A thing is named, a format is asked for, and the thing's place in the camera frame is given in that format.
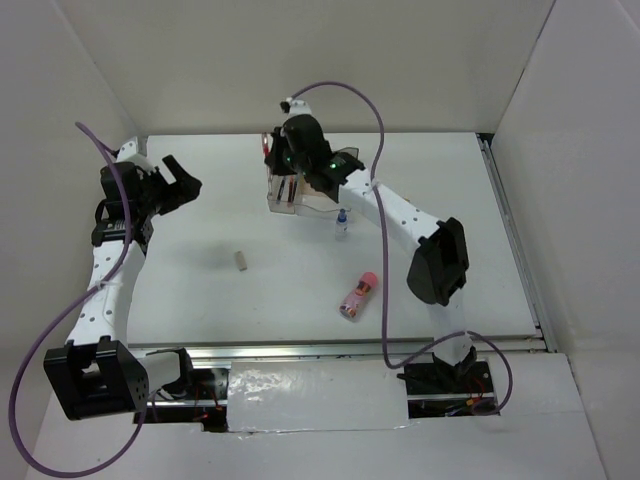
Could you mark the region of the dark blue pen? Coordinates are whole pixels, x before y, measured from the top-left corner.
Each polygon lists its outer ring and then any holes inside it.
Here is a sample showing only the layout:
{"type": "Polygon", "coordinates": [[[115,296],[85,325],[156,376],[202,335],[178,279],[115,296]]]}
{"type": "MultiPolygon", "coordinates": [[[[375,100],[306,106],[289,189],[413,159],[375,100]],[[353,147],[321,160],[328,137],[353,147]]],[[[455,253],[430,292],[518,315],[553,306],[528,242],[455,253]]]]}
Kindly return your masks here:
{"type": "Polygon", "coordinates": [[[276,204],[279,204],[282,200],[286,183],[287,183],[287,177],[286,176],[281,177],[281,180],[279,181],[279,185],[278,185],[277,195],[276,195],[276,204]]]}

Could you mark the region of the small blue capped bottle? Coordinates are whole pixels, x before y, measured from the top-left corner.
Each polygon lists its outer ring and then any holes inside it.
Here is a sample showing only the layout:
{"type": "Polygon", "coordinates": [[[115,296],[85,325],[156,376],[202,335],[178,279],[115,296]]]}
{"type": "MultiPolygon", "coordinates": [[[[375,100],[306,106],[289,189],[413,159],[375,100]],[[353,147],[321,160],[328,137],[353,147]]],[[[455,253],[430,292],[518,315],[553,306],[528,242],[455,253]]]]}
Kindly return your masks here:
{"type": "Polygon", "coordinates": [[[343,240],[348,233],[348,216],[345,209],[340,209],[335,223],[335,238],[337,240],[343,240]]]}

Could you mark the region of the white eraser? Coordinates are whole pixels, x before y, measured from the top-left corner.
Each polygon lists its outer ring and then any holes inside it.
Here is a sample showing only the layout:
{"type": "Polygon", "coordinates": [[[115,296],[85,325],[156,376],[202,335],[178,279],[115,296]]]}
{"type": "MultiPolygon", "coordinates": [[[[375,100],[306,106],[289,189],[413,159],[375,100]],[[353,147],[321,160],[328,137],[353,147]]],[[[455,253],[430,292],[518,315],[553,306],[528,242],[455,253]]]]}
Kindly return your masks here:
{"type": "Polygon", "coordinates": [[[239,271],[246,271],[248,269],[248,264],[242,251],[236,251],[234,253],[234,260],[239,271]]]}

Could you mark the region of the pink capped crayon bottle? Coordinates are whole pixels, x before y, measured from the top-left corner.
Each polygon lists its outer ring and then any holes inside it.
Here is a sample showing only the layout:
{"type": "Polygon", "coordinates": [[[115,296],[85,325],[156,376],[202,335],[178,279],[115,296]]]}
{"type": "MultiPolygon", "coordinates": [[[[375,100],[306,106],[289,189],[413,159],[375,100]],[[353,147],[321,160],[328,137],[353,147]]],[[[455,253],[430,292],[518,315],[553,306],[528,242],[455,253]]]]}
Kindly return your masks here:
{"type": "Polygon", "coordinates": [[[365,272],[359,278],[356,286],[344,298],[338,308],[338,312],[349,321],[356,321],[359,312],[366,305],[370,295],[378,283],[377,275],[373,272],[365,272]]]}

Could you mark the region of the red pen clear cap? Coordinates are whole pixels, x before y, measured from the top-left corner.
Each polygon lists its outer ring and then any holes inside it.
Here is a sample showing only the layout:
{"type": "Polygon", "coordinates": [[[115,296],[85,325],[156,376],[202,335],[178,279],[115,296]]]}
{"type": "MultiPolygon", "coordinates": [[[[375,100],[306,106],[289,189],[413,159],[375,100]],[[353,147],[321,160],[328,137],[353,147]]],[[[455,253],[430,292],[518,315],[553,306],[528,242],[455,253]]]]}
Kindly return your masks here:
{"type": "Polygon", "coordinates": [[[287,206],[290,207],[293,205],[294,197],[295,197],[295,186],[296,181],[294,176],[290,176],[287,184],[287,206]]]}

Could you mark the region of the red gel pen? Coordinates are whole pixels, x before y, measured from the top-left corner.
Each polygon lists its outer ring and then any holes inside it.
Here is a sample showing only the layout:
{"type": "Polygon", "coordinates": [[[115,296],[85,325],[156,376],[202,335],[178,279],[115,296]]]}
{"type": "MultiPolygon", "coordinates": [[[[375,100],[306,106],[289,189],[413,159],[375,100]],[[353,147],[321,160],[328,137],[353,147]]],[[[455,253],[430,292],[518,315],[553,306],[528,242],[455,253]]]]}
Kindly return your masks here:
{"type": "Polygon", "coordinates": [[[261,147],[264,159],[267,159],[271,151],[271,135],[267,132],[261,134],[261,147]]]}

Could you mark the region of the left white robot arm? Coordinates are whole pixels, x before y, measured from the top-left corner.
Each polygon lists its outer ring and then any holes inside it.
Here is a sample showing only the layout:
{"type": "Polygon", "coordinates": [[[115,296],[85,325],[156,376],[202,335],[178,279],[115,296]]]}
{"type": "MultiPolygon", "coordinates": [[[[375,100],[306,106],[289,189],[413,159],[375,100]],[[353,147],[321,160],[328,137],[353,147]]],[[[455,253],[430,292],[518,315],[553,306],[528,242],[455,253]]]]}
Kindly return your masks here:
{"type": "Polygon", "coordinates": [[[146,142],[127,140],[115,153],[121,175],[103,167],[103,200],[91,234],[93,295],[82,303],[64,346],[50,349],[43,362],[53,391],[72,421],[142,411],[150,396],[163,390],[176,399],[196,390],[197,374],[183,347],[135,356],[127,330],[134,287],[154,232],[152,220],[194,201],[201,182],[171,155],[164,165],[168,182],[147,158],[146,142]]]}

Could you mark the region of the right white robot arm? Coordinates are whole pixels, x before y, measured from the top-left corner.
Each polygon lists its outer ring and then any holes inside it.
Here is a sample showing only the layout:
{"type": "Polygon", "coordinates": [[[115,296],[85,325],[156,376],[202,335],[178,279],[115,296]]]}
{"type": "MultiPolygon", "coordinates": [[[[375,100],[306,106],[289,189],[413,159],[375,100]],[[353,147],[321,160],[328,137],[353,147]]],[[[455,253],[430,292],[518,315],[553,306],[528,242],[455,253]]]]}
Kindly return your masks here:
{"type": "Polygon", "coordinates": [[[274,128],[265,164],[271,174],[298,176],[315,192],[361,214],[380,228],[384,247],[395,240],[409,255],[407,286],[429,307],[439,331],[430,345],[388,367],[404,368],[430,353],[441,388],[457,392],[468,384],[477,353],[463,307],[469,255],[462,223],[434,217],[380,183],[356,155],[333,149],[310,114],[290,116],[274,128]]]}

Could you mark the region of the clear plastic desk organizer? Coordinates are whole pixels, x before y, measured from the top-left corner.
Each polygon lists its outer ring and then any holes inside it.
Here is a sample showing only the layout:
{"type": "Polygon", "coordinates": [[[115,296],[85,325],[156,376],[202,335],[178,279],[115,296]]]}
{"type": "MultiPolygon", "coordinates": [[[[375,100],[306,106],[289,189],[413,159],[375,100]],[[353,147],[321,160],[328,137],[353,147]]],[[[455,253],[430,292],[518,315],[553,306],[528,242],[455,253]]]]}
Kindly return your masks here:
{"type": "Polygon", "coordinates": [[[287,183],[284,189],[282,200],[276,204],[276,195],[279,181],[283,176],[272,174],[267,169],[267,204],[272,213],[296,215],[305,217],[318,217],[324,219],[335,219],[340,209],[349,211],[347,207],[339,205],[327,197],[325,194],[315,191],[303,178],[299,180],[297,192],[293,205],[287,206],[287,183]]]}

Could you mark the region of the aluminium frame rail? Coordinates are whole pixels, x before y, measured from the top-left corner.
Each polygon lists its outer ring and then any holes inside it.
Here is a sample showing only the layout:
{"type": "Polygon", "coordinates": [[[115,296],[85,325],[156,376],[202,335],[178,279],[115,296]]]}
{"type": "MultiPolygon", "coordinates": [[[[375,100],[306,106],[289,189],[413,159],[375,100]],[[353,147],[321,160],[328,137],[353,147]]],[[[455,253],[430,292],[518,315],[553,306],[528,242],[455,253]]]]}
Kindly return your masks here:
{"type": "Polygon", "coordinates": [[[491,148],[494,134],[477,133],[476,138],[479,144],[481,154],[486,166],[489,180],[492,184],[494,195],[500,210],[500,215],[506,230],[510,248],[514,257],[516,268],[518,270],[524,294],[531,312],[536,329],[539,331],[539,337],[545,344],[545,349],[550,353],[558,352],[558,343],[553,327],[549,323],[549,318],[541,299],[538,288],[535,285],[534,278],[528,264],[523,245],[517,230],[515,218],[509,204],[503,181],[501,179],[498,167],[491,148]]]}

